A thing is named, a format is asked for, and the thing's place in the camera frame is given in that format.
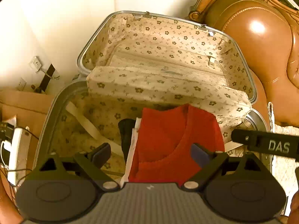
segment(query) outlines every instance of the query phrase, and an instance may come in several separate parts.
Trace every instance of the black garment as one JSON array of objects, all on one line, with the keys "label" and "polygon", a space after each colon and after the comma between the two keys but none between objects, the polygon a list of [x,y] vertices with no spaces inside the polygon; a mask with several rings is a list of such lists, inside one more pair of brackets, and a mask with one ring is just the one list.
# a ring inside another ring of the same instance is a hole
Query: black garment
[{"label": "black garment", "polygon": [[121,134],[121,149],[123,151],[126,164],[131,146],[132,129],[135,128],[135,123],[136,120],[133,119],[123,119],[118,123],[119,132]]}]

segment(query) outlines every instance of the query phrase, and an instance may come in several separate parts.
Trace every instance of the suitcase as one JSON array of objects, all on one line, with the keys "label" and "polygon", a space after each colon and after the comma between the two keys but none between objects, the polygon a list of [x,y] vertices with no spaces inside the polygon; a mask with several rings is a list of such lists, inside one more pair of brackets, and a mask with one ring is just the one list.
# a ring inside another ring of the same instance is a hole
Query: suitcase
[{"label": "suitcase", "polygon": [[[230,142],[230,131],[235,127],[267,130],[263,118],[251,108],[257,95],[240,49],[215,29],[164,15],[113,13],[83,48],[77,65],[81,75],[88,78],[77,79],[56,96],[40,136],[35,165],[52,152],[68,157],[102,144],[65,109],[69,102],[101,135],[118,145],[117,124],[121,119],[142,117],[143,107],[166,110],[184,103],[196,105],[196,100],[208,102],[204,109],[216,115],[225,143]],[[176,84],[186,85],[180,88]],[[221,100],[212,100],[217,93],[207,94],[210,89],[231,92],[222,97],[222,107],[228,111],[234,108],[234,115],[229,112],[223,116],[213,109]],[[161,99],[161,93],[169,98]],[[112,153],[102,170],[113,179],[122,176],[123,157]]]}]

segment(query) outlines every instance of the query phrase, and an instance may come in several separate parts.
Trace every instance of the leather sofa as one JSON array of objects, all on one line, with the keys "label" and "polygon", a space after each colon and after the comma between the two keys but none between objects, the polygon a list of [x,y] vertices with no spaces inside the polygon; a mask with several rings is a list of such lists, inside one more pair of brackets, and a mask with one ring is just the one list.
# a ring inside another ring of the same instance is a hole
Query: leather sofa
[{"label": "leather sofa", "polygon": [[230,35],[252,70],[258,101],[253,107],[269,124],[299,127],[299,11],[277,0],[198,0],[192,21]]}]

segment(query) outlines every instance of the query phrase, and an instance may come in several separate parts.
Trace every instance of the gray gripper base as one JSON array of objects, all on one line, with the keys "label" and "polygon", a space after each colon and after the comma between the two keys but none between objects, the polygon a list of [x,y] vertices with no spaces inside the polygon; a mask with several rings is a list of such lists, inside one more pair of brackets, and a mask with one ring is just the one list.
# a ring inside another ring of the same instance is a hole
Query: gray gripper base
[{"label": "gray gripper base", "polygon": [[[200,195],[180,190],[175,183],[127,183],[104,194],[86,215],[69,224],[241,224],[215,214]],[[279,224],[273,219],[263,224]],[[25,220],[23,224],[35,224]]]}]

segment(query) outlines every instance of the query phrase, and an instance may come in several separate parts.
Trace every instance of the person's hand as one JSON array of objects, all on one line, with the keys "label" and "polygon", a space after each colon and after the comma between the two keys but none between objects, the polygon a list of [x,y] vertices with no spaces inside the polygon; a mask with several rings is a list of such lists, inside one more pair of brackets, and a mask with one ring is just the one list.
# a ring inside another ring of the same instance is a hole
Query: person's hand
[{"label": "person's hand", "polygon": [[288,224],[299,223],[299,191],[294,194],[291,203],[291,213],[289,215]]}]

